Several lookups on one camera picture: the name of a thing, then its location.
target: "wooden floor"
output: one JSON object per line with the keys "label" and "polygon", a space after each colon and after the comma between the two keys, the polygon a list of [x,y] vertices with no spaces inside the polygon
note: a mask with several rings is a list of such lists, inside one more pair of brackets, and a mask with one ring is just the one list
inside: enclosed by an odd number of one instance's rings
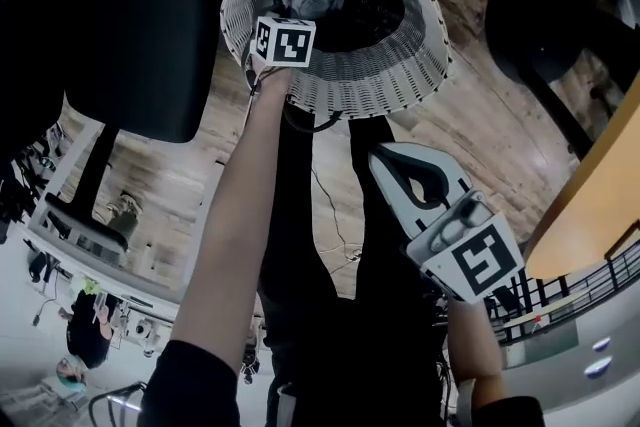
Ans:
{"label": "wooden floor", "polygon": [[[577,165],[567,143],[549,116],[523,86],[501,75],[484,41],[483,13],[487,0],[439,0],[455,63],[449,80],[421,105],[390,116],[396,139],[445,150],[469,172],[490,205],[502,210],[521,241],[527,239],[545,209]],[[611,0],[596,0],[608,8]],[[602,130],[604,113],[593,105],[589,90],[607,84],[595,58],[583,55],[554,88],[592,134]],[[171,286],[182,279],[189,229],[207,173],[219,158],[225,161],[241,128],[247,91],[239,68],[224,43],[218,58],[200,130],[188,144],[170,145],[123,134],[117,141],[113,170],[98,198],[98,215],[122,189],[137,196],[144,212],[132,241],[129,268]],[[63,126],[71,138],[80,116],[65,109]],[[362,242],[362,197],[350,169],[346,123],[316,136],[314,162],[319,178],[333,198],[340,232],[349,243]],[[67,192],[77,183],[69,181]],[[320,251],[340,245],[327,198],[313,184],[314,234]],[[351,253],[357,246],[349,246]],[[342,248],[322,255],[340,294],[352,296],[357,263]]]}

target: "black sleeve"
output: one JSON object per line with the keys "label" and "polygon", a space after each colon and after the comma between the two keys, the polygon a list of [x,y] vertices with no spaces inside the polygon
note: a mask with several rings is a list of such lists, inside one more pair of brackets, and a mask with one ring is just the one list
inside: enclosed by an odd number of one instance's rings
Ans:
{"label": "black sleeve", "polygon": [[139,427],[239,427],[238,378],[213,354],[176,340],[158,358],[142,399]]}
{"label": "black sleeve", "polygon": [[544,427],[540,403],[533,397],[499,400],[473,412],[473,427]]}

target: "forearm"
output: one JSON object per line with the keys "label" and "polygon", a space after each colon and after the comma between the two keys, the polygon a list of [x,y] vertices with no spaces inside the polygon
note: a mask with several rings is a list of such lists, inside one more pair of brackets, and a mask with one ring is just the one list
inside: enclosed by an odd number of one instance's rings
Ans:
{"label": "forearm", "polygon": [[449,359],[456,382],[476,379],[475,407],[504,398],[502,353],[484,303],[449,299],[448,315]]}
{"label": "forearm", "polygon": [[109,321],[105,322],[104,324],[100,323],[100,334],[105,340],[111,340],[111,337],[113,336],[113,330],[111,329],[111,324],[109,324]]}
{"label": "forearm", "polygon": [[236,372],[269,233],[287,90],[269,86],[263,84],[225,166],[172,333],[172,338],[218,356]]}

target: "chair backrest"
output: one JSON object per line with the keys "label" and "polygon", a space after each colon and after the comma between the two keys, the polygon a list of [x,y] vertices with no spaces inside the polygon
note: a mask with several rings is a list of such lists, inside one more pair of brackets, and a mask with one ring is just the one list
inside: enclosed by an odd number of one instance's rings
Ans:
{"label": "chair backrest", "polygon": [[196,133],[211,85],[220,0],[47,0],[52,78],[107,125],[171,142]]}
{"label": "chair backrest", "polygon": [[62,109],[62,84],[50,80],[42,1],[0,0],[0,162],[42,136]]}

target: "yellow table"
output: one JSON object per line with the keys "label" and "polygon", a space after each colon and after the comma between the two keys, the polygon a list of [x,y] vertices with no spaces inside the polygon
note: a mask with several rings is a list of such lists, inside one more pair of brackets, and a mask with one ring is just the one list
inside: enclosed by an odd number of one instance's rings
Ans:
{"label": "yellow table", "polygon": [[640,219],[640,74],[537,226],[524,257],[538,279],[603,264]]}

